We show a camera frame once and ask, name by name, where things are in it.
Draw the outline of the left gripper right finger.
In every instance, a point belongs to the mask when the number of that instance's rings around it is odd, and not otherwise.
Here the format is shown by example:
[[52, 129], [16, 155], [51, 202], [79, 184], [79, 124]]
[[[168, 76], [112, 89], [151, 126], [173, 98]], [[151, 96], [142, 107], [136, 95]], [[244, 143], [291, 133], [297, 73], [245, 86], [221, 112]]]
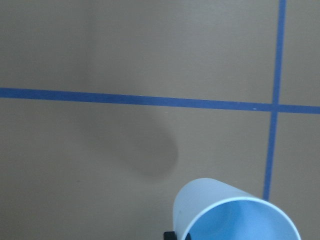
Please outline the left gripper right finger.
[[191, 234], [188, 232], [185, 236], [185, 240], [191, 240], [192, 237], [191, 237]]

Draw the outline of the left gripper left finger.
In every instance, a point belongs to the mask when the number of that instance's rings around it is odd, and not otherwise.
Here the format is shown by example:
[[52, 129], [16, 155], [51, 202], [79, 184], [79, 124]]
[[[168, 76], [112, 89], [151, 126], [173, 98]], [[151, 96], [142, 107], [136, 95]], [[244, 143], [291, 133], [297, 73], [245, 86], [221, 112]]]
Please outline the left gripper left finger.
[[163, 240], [177, 240], [176, 233], [174, 231], [165, 231], [163, 233]]

